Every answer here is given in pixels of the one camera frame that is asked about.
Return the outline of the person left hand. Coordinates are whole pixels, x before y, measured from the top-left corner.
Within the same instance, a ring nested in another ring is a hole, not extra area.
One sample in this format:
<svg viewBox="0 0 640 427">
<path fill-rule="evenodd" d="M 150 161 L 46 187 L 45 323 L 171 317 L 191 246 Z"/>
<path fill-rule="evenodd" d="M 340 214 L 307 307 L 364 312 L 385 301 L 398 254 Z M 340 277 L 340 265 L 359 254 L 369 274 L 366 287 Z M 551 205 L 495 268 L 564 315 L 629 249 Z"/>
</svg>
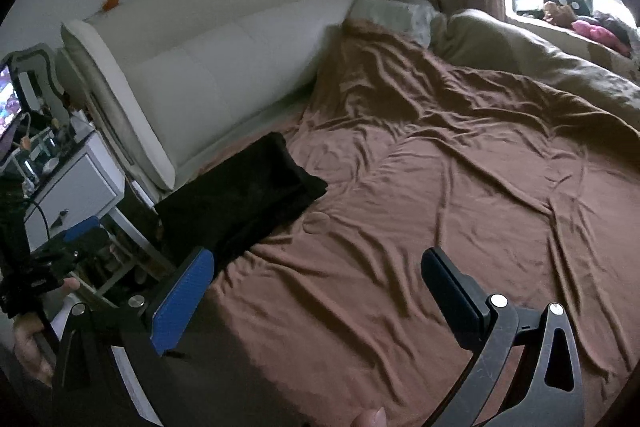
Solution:
<svg viewBox="0 0 640 427">
<path fill-rule="evenodd" d="M 76 291 L 80 288 L 75 277 L 65 277 L 62 286 L 50 291 L 46 296 L 46 310 L 55 311 L 51 327 L 58 339 L 62 338 L 70 309 L 78 303 Z M 19 315 L 13 322 L 13 361 L 10 383 L 15 390 L 22 392 L 50 388 L 54 376 L 54 355 L 46 350 L 50 348 L 44 339 L 43 321 L 36 314 Z"/>
</svg>

